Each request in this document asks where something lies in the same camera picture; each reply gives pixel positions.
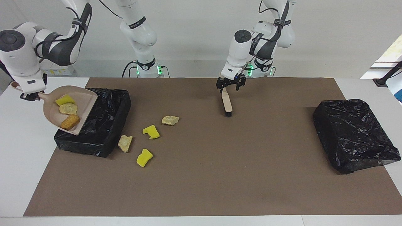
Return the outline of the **beige hand brush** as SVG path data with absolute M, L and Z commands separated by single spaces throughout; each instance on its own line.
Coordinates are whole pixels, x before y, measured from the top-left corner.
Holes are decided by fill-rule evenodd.
M 231 117 L 233 108 L 232 108 L 230 97 L 229 97 L 229 94 L 227 93 L 226 88 L 222 89 L 221 98 L 222 98 L 222 102 L 223 102 L 223 106 L 224 106 L 224 110 L 225 110 L 225 117 Z

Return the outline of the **beige plastic dustpan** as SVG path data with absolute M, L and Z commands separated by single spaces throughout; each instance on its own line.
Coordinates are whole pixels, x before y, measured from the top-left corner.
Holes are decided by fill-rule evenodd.
M 56 104 L 56 100 L 65 95 L 69 95 L 75 100 L 78 107 L 77 115 L 80 117 L 80 122 L 70 130 L 61 128 L 62 122 L 68 116 L 60 113 L 59 106 Z M 91 90 L 71 85 L 58 87 L 49 94 L 39 92 L 38 96 L 44 101 L 43 113 L 46 119 L 59 130 L 73 135 L 80 133 L 98 97 L 97 94 Z

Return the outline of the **yellow sponge piece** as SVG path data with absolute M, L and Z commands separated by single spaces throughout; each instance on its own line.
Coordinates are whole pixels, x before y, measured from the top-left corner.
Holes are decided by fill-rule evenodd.
M 160 137 L 155 125 L 150 125 L 142 130 L 142 134 L 148 134 L 149 139 L 157 139 Z
M 76 104 L 75 100 L 71 96 L 69 96 L 67 94 L 62 96 L 62 97 L 60 97 L 59 99 L 56 99 L 55 103 L 58 106 L 62 106 L 64 104 Z
M 136 163 L 144 168 L 146 164 L 148 163 L 149 160 L 151 160 L 153 157 L 153 154 L 148 150 L 148 149 L 142 149 L 141 154 L 137 157 Z

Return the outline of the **brown cork-like chunk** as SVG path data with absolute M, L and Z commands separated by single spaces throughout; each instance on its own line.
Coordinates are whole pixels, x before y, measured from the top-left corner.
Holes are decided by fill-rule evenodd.
M 78 115 L 69 115 L 64 121 L 62 121 L 60 127 L 64 130 L 71 130 L 80 122 L 80 117 Z

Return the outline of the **black bag lined bin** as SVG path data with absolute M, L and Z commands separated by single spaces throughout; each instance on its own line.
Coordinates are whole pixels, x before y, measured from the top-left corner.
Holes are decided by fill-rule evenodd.
M 398 148 L 361 99 L 322 101 L 312 118 L 331 166 L 342 175 L 401 160 Z
M 127 90 L 89 88 L 97 100 L 79 135 L 58 130 L 54 141 L 59 150 L 107 158 L 118 144 L 132 102 Z

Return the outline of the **white box with yellow labels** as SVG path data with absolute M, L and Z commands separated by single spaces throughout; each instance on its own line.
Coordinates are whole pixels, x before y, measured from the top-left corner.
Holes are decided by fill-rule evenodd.
M 72 65 L 59 66 L 54 63 L 41 65 L 41 70 L 49 76 L 72 76 L 75 72 L 75 68 Z

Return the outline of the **large brown table mat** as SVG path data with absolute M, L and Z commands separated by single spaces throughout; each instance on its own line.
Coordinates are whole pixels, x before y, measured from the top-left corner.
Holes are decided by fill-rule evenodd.
M 313 124 L 323 100 L 345 97 L 330 78 L 254 78 L 228 88 L 225 117 L 213 78 L 91 78 L 127 90 L 129 153 L 108 158 L 55 150 L 24 216 L 402 214 L 381 167 L 341 175 Z M 165 116 L 179 117 L 173 126 Z M 142 130 L 155 125 L 160 137 Z M 137 163 L 142 149 L 153 157 Z

